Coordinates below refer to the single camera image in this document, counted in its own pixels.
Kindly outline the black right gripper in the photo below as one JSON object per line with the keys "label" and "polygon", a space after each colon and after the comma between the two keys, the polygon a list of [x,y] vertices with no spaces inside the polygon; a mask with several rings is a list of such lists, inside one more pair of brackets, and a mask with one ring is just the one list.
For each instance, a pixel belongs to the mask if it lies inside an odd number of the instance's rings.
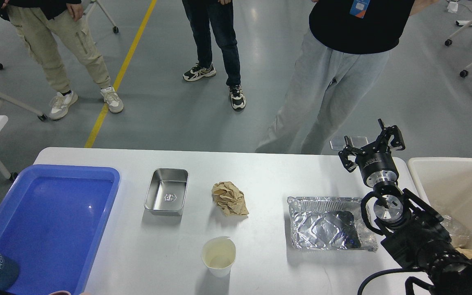
{"label": "black right gripper", "polygon": [[[374,143],[365,145],[360,149],[354,147],[352,139],[344,136],[345,147],[339,151],[338,156],[342,165],[348,172],[353,172],[356,167],[360,169],[363,182],[368,187],[375,187],[380,182],[397,183],[399,173],[392,159],[391,150],[405,150],[405,142],[397,125],[385,126],[382,119],[378,119],[381,133]],[[349,157],[356,156],[356,162]]]}

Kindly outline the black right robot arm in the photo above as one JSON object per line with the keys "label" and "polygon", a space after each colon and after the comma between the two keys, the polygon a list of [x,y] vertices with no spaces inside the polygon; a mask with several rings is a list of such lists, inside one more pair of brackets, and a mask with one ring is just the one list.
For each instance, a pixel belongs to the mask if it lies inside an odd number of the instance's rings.
{"label": "black right robot arm", "polygon": [[374,142],[358,148],[345,136],[338,155],[348,172],[359,168],[364,184],[372,189],[360,203],[362,220],[384,237],[381,244],[399,268],[372,274],[357,293],[361,295],[369,282],[385,274],[424,272],[431,282],[408,277],[407,295],[414,294],[414,286],[431,295],[472,295],[472,259],[455,250],[438,211],[409,189],[398,187],[399,172],[391,151],[404,150],[405,142],[396,125],[386,127],[381,119],[378,123],[381,133]]}

